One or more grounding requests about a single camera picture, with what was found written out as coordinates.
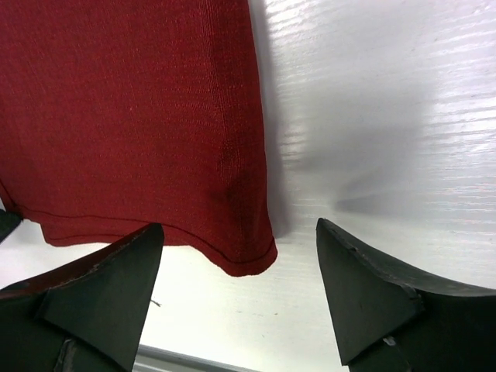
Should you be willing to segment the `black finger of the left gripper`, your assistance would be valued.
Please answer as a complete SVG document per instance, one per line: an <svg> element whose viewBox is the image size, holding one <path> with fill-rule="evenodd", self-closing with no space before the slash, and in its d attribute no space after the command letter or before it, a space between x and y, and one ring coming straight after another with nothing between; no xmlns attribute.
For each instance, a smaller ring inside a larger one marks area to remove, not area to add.
<svg viewBox="0 0 496 372"><path fill-rule="evenodd" d="M0 243L2 243L22 222L22 217L14 212L0 210Z"/></svg>

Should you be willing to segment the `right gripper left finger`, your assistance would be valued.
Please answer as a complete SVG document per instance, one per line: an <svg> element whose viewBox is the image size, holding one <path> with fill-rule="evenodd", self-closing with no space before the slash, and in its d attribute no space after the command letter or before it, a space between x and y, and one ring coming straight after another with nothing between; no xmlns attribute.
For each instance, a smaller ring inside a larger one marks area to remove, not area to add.
<svg viewBox="0 0 496 372"><path fill-rule="evenodd" d="M3 371L131 371L164 245L152 223L1 290Z"/></svg>

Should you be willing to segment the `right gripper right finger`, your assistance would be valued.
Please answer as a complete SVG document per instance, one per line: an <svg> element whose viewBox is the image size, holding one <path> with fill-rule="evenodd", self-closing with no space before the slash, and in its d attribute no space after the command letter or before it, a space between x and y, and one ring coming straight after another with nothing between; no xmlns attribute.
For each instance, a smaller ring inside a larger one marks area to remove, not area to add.
<svg viewBox="0 0 496 372"><path fill-rule="evenodd" d="M351 371L493 371L495 292L431 274L327 219L316 245L340 360Z"/></svg>

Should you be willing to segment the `dark red cloth napkin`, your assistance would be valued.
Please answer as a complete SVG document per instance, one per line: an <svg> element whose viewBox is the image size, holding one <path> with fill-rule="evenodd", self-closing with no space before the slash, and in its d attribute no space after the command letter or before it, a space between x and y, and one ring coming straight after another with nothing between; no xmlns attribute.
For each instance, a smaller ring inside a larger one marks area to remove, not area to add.
<svg viewBox="0 0 496 372"><path fill-rule="evenodd" d="M3 1L1 200L54 246L151 222L234 277L277 258L246 1Z"/></svg>

